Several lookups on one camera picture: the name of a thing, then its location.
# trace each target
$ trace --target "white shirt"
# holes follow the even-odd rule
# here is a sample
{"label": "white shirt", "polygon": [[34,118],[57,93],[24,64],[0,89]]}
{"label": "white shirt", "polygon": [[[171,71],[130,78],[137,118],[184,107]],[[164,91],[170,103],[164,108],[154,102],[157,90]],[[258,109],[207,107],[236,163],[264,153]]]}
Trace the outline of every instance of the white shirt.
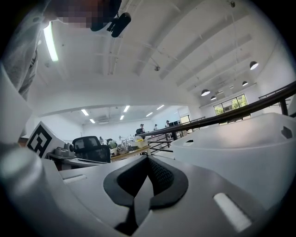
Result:
{"label": "white shirt", "polygon": [[37,69],[37,43],[42,33],[43,13],[50,0],[36,5],[18,25],[2,57],[4,68],[17,91],[27,100]]}

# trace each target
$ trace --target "black cap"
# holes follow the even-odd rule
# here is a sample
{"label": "black cap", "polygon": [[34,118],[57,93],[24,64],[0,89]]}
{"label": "black cap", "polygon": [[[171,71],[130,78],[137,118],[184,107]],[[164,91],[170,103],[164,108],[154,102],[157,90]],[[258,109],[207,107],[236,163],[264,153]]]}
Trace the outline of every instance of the black cap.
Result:
{"label": "black cap", "polygon": [[120,5],[121,5],[121,0],[110,0],[108,11],[107,10],[105,11],[103,9],[103,18],[93,19],[91,30],[99,31],[103,29],[109,22],[111,22],[114,19],[114,17],[118,13]]}

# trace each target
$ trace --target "white slot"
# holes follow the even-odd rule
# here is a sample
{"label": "white slot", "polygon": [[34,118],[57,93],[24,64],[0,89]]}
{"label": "white slot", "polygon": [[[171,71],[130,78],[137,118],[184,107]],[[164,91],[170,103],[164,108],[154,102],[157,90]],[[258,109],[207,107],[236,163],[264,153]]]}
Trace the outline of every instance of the white slot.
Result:
{"label": "white slot", "polygon": [[79,176],[64,179],[64,183],[73,183],[78,180],[84,180],[84,179],[86,179],[85,175],[79,175]]}
{"label": "white slot", "polygon": [[214,196],[214,200],[237,232],[243,231],[252,224],[251,220],[226,194],[218,193]]}

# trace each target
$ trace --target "black office chair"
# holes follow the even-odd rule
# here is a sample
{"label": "black office chair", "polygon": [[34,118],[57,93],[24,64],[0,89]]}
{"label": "black office chair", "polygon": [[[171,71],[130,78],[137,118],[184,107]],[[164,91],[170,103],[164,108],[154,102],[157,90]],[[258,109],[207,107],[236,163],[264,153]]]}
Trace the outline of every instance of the black office chair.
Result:
{"label": "black office chair", "polygon": [[73,140],[74,152],[80,159],[110,163],[110,149],[101,145],[96,136],[80,137]]}

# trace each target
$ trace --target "black rubber part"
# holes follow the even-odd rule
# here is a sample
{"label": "black rubber part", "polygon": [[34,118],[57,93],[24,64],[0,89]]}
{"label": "black rubber part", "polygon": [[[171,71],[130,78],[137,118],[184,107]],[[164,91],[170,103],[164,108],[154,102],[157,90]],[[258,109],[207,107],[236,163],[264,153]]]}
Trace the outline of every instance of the black rubber part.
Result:
{"label": "black rubber part", "polygon": [[188,189],[188,179],[182,171],[153,156],[142,156],[108,174],[104,179],[104,190],[114,203],[131,208],[147,175],[154,191],[149,209],[174,205]]}

